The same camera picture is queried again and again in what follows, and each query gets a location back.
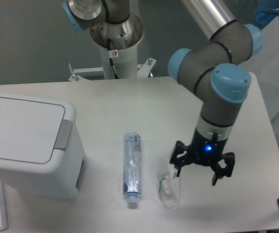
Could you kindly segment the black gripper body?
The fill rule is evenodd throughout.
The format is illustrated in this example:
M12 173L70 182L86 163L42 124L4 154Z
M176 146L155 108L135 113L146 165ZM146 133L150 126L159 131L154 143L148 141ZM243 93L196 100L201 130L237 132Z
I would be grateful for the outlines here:
M222 160L222 153L227 143L225 140L213 142L211 138L205 138L195 129L190 144L192 155L196 157L196 164L209 166L209 162L217 163Z

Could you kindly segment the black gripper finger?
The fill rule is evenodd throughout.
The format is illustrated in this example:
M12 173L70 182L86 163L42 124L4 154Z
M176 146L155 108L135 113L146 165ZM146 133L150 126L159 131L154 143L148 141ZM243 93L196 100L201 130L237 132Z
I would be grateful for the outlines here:
M232 176L235 165L235 153L227 152L225 154L222 154L222 160L226 165L225 167L221 167L218 162L210 165L211 169L214 171L212 186L216 185L218 179Z
M170 164L174 165L177 170L176 176L180 176L181 169L194 163L194 156L190 151L190 147L181 141L176 141L170 156Z

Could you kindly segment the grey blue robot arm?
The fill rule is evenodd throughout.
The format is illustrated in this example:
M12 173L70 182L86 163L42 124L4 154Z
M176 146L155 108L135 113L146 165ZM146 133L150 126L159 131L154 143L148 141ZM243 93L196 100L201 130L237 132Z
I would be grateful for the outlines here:
M185 0L183 4L210 44L198 52L179 49L169 59L169 75L203 103L192 142L177 141L170 163L177 172L190 164L209 166L216 184L232 175L235 155L223 150L251 83L250 73L240 63L261 50L262 34L251 24L240 24L222 0ZM72 27L89 30L101 48L106 79L137 76L137 57L122 58L144 32L141 20L130 12L129 1L68 0L62 8Z

